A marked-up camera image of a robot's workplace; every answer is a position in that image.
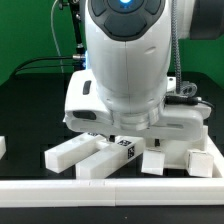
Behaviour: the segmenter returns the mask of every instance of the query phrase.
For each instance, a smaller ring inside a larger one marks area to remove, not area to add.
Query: wire
[[[72,67],[74,66],[73,64],[63,64],[63,65],[46,65],[46,66],[33,66],[33,67],[26,67],[26,68],[21,68],[17,70],[17,72],[23,71],[23,70],[28,70],[28,69],[38,69],[38,68],[57,68],[57,67]]]
[[[55,29],[54,29],[54,12],[55,12],[55,8],[56,8],[57,3],[58,3],[58,0],[55,0],[54,4],[52,5],[52,8],[51,8],[51,32],[52,32],[52,35],[53,35],[54,44],[55,44],[58,56],[61,57],[61,51],[60,51],[60,48],[59,48],[59,45],[58,45],[58,41],[57,41],[57,37],[56,37],[56,34],[55,34]],[[61,72],[64,73],[63,61],[62,60],[60,60],[60,64],[61,64]]]
[[[25,62],[23,62],[22,64],[20,64],[19,66],[17,66],[13,72],[11,73],[9,78],[16,78],[16,73],[22,69],[23,67],[25,67],[26,65],[29,65],[31,63],[37,62],[37,61],[57,61],[57,60],[72,60],[73,57],[72,56],[61,56],[61,57],[40,57],[40,58],[33,58],[30,60],[27,60]]]

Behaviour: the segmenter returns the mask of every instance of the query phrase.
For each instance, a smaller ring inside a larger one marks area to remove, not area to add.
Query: green backdrop
[[[1,5],[0,84],[23,61],[57,55],[50,28],[53,2],[20,0],[7,1]],[[75,38],[68,8],[56,10],[55,28],[62,55],[73,54]],[[224,37],[216,41],[182,40],[180,49],[183,71],[203,72],[224,88]],[[60,68],[41,71],[60,72]]]

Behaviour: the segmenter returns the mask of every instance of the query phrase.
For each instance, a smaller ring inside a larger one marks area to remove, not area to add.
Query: black table
[[[0,160],[0,180],[75,178],[75,167],[61,174],[45,169],[44,151],[79,133],[62,122],[70,74],[22,74],[0,86],[0,136],[6,136],[7,152]],[[224,153],[224,90],[204,74],[186,73],[197,83],[198,94],[216,110],[205,121],[209,135]],[[145,177],[141,157],[111,177]],[[166,170],[167,177],[186,172]],[[0,223],[222,223],[224,206],[147,206],[117,208],[10,208],[0,209]]]

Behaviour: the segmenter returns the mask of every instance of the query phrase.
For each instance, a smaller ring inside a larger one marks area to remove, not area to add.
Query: white rectangular block
[[[123,137],[116,143],[76,164],[76,179],[106,178],[145,149],[143,138]]]
[[[188,150],[186,153],[186,169],[190,176],[212,177],[214,157],[200,150]]]
[[[45,152],[46,168],[60,173],[98,151],[101,135],[84,133]]]
[[[0,207],[115,206],[115,186],[105,180],[1,181]]]
[[[116,206],[218,204],[224,204],[222,178],[117,179]]]
[[[143,152],[142,173],[163,175],[165,154],[158,148],[145,149]]]
[[[0,136],[0,159],[4,156],[5,152],[6,152],[5,137]]]

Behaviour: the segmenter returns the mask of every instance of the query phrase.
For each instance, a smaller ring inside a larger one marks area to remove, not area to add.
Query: black connector
[[[110,135],[110,137],[109,137],[109,142],[115,142],[115,135]]]
[[[168,105],[178,105],[185,104],[190,106],[198,105],[199,101],[197,97],[186,97],[186,96],[167,96],[166,104]]]
[[[160,140],[159,139],[155,139],[155,147],[160,147]]]

